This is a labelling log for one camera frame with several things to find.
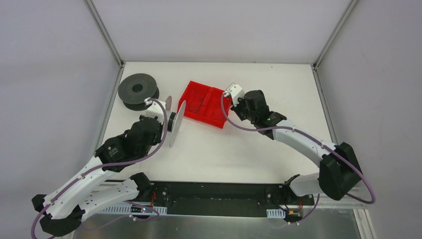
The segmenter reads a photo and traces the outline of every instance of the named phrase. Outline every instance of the open red container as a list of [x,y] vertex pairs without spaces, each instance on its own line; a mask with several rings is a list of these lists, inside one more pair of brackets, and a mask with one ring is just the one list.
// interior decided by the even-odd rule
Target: open red container
[[[223,90],[190,81],[179,100],[178,110],[186,101],[185,116],[219,128],[224,127],[226,119],[221,111],[221,95]],[[224,98],[224,109],[228,115],[230,99]]]

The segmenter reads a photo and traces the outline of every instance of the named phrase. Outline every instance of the black spool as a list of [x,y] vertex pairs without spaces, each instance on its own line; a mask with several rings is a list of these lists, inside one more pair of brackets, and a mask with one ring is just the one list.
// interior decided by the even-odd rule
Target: black spool
[[128,109],[143,111],[148,108],[145,99],[149,97],[158,99],[160,91],[152,76],[139,73],[126,77],[120,83],[118,95]]

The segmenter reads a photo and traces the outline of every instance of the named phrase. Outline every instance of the white table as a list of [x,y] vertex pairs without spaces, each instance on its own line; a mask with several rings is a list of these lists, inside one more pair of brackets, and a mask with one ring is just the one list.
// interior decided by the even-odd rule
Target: white table
[[[157,81],[160,99],[173,97],[172,111],[190,80],[220,89],[232,82],[245,92],[262,90],[270,110],[279,112],[308,132],[330,140],[310,65],[241,63],[127,62],[121,80],[146,73]],[[129,129],[141,112],[127,109],[116,95],[104,140]],[[234,122],[241,122],[229,112]],[[150,180],[228,183],[282,183],[317,167],[292,148],[257,132],[239,130],[226,122],[223,129],[184,118],[172,148],[168,142],[146,161],[126,167],[114,179],[144,172]]]

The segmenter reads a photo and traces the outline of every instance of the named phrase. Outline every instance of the gray wall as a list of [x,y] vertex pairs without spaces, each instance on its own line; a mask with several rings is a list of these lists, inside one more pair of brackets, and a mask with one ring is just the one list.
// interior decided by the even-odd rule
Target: gray wall
[[319,69],[339,140],[378,202],[378,238],[422,234],[422,1],[363,0]]
[[350,0],[95,0],[123,60],[313,63]]
[[0,32],[0,238],[23,239],[31,198],[92,154],[118,67],[82,0],[2,0]]

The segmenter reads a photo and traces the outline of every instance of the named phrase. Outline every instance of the red tray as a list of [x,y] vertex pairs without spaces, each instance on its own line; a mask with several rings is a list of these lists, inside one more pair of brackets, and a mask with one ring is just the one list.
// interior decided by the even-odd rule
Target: red tray
[[[190,81],[179,100],[179,106],[186,101],[185,116],[219,128],[224,127],[226,119],[221,111],[220,98],[223,90]],[[228,115],[230,99],[223,100]]]

